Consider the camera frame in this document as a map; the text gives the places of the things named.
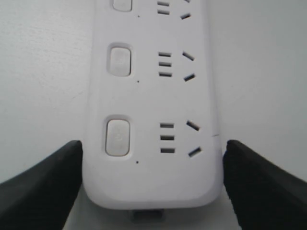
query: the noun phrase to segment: white wall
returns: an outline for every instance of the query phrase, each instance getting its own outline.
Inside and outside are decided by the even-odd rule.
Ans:
[[[239,139],[307,180],[307,1],[210,0],[223,145]],[[0,0],[0,182],[83,137],[94,0]],[[223,192],[135,226],[81,190],[66,229],[238,229]]]

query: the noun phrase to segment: white power strip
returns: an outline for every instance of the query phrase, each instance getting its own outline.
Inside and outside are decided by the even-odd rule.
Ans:
[[[112,209],[197,207],[223,185],[204,0],[97,0],[83,182]]]

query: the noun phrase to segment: power switch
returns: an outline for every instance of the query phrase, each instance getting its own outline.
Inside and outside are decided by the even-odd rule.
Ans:
[[[110,156],[125,156],[130,148],[130,124],[128,121],[114,119],[107,124],[106,152]]]
[[[113,0],[113,8],[117,11],[129,12],[132,9],[132,0]]]
[[[131,52],[127,48],[114,47],[110,55],[110,72],[119,77],[130,75]]]

